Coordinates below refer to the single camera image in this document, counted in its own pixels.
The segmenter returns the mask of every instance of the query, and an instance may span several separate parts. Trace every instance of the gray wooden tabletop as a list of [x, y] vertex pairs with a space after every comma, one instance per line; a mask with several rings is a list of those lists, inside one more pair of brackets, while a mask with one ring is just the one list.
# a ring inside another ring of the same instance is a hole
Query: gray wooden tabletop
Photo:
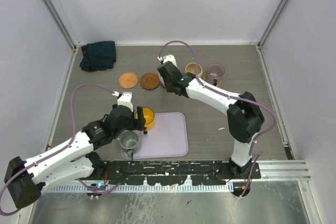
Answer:
[[[233, 151], [233, 138], [229, 133], [227, 118], [224, 114], [200, 101], [179, 97], [167, 93], [159, 86], [155, 90], [144, 90], [140, 83], [134, 88], [124, 90], [118, 84], [119, 77], [125, 72], [134, 72], [140, 77], [147, 72], [157, 72], [159, 65], [157, 55], [159, 46], [119, 46], [117, 62], [114, 68], [93, 73], [82, 71], [79, 63], [82, 59], [78, 52], [72, 69], [65, 99], [61, 108], [52, 146], [69, 139], [72, 135], [70, 114], [70, 97], [77, 85], [95, 83], [118, 92], [133, 93], [133, 106], [150, 107], [155, 113], [182, 112], [186, 119], [189, 152], [184, 157], [165, 158], [182, 159], [219, 159], [228, 160]], [[211, 63], [220, 63], [225, 68], [224, 81], [220, 86], [231, 92], [251, 92], [256, 100], [271, 108], [271, 101], [266, 87], [263, 70], [258, 53], [254, 46], [194, 46], [199, 55], [200, 65], [204, 72]], [[163, 55], [172, 54], [176, 57], [178, 68], [194, 62], [192, 53], [184, 46], [168, 46]], [[77, 131], [90, 121], [101, 119], [112, 109], [116, 97], [96, 87], [84, 87], [75, 97], [75, 115]], [[263, 111], [265, 123], [263, 129], [272, 124], [271, 116]], [[278, 129], [260, 137], [254, 153], [264, 151], [260, 159], [286, 159]], [[117, 140], [97, 150], [103, 160], [123, 159]]]

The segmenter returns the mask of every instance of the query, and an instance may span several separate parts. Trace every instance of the gray mug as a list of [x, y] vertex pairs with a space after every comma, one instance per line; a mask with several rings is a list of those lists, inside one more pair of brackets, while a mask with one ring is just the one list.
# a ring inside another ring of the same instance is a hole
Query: gray mug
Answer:
[[133, 131], [127, 131], [120, 138], [120, 145], [127, 153], [129, 161], [133, 161], [133, 154], [140, 150], [142, 142], [140, 137]]

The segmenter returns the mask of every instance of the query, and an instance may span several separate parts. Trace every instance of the brown coaster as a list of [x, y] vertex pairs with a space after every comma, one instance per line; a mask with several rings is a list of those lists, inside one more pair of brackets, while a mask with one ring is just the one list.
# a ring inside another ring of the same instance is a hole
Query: brown coaster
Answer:
[[131, 89], [138, 83], [138, 77], [135, 73], [124, 73], [119, 78], [119, 85], [124, 89]]
[[159, 76], [156, 73], [145, 73], [140, 79], [140, 85], [144, 89], [156, 89], [160, 85]]

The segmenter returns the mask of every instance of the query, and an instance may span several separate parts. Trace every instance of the white wall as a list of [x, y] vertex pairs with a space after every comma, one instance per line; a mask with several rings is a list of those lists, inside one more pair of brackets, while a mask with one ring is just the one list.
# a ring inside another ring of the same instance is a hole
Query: white wall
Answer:
[[325, 222], [336, 205], [336, 0], [290, 0], [264, 46], [295, 153]]
[[52, 0], [74, 41], [258, 42], [280, 0]]
[[[8, 161], [41, 152], [71, 58], [42, 0], [0, 0], [0, 179]], [[9, 193], [1, 200], [15, 210]], [[14, 223], [0, 216], [0, 223]]]

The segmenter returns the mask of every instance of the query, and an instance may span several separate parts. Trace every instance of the folded cloth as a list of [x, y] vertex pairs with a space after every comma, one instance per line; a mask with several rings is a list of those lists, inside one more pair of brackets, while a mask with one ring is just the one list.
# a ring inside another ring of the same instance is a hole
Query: folded cloth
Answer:
[[117, 60], [114, 41], [101, 41], [82, 46], [83, 59], [79, 66], [87, 72], [113, 68]]

